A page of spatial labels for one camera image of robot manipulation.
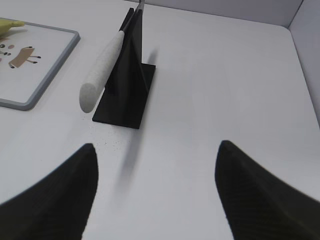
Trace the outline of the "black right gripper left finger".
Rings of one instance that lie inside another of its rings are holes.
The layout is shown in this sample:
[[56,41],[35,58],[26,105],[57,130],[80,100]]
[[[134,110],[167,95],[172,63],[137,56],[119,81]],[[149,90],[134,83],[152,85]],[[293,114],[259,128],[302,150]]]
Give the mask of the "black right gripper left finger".
[[94,145],[84,144],[42,180],[0,205],[2,240],[80,240],[98,188]]

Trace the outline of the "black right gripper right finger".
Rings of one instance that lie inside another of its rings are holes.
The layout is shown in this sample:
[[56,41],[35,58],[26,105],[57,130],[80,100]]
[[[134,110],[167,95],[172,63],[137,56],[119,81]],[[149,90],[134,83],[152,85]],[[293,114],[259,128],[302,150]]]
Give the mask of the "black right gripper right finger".
[[235,240],[318,240],[320,203],[223,140],[215,184]]

